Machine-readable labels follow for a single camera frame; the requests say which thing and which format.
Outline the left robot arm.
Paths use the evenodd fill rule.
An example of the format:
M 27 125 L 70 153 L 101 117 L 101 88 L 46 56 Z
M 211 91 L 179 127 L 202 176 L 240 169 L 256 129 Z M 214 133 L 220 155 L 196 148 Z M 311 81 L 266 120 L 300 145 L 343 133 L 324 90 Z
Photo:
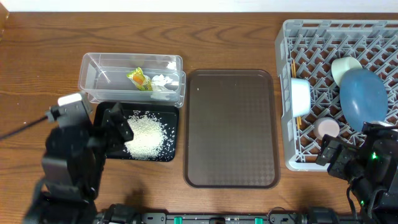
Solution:
M 106 122 L 94 126 L 82 101 L 52 106 L 46 115 L 51 130 L 42 158 L 44 177 L 35 186 L 24 223 L 140 223 L 141 214 L 123 204 L 98 212 L 95 199 L 108 152 L 134 137 L 122 105 L 116 103 Z

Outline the large dark blue bowl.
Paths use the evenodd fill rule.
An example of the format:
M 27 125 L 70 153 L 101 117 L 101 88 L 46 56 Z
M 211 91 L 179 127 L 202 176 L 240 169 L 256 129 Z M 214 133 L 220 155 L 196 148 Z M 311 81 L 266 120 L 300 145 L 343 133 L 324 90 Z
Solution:
M 341 79 L 340 104 L 349 126 L 360 132 L 365 122 L 385 120 L 387 91 L 374 72 L 363 68 L 351 69 Z

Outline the white tissue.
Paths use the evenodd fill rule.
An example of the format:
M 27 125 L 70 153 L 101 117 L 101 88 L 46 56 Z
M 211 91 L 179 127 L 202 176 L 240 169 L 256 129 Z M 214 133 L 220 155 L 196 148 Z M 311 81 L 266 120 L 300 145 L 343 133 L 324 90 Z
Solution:
M 156 75 L 151 80 L 151 87 L 153 91 L 171 91 L 166 85 L 172 84 L 173 79 L 165 77 L 164 75 Z

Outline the yellow green snack wrapper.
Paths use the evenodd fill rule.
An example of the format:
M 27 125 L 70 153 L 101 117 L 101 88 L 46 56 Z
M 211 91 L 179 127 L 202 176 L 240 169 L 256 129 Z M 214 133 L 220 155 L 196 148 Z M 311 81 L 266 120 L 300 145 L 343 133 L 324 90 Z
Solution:
M 136 88 L 140 91 L 152 91 L 151 79 L 144 75 L 140 67 L 137 67 L 127 75 L 128 79 L 133 82 Z

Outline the small mint green bowl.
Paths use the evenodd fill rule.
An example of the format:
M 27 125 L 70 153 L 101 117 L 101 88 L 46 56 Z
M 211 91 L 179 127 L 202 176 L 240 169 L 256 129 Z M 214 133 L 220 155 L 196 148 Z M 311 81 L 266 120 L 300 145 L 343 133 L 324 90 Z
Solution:
M 354 57 L 339 58 L 332 62 L 331 74 L 337 86 L 340 86 L 343 75 L 348 70 L 358 69 L 358 68 L 362 68 L 362 65 Z

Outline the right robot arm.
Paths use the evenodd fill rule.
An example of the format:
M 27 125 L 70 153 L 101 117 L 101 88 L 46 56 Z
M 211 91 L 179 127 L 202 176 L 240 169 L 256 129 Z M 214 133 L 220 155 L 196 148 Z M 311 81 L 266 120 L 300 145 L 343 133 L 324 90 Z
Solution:
M 324 135 L 316 163 L 329 164 L 330 176 L 348 182 L 363 222 L 397 223 L 397 126 L 364 123 L 362 132 L 359 147 Z

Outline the white pink paper cup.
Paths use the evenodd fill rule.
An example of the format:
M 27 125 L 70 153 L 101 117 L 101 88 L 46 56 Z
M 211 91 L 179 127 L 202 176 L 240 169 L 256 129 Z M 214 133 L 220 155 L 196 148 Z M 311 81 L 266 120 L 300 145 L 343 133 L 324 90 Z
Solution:
M 313 132 L 318 139 L 322 139 L 326 134 L 332 137 L 337 137 L 340 132 L 340 127 L 333 118 L 324 117 L 315 121 Z

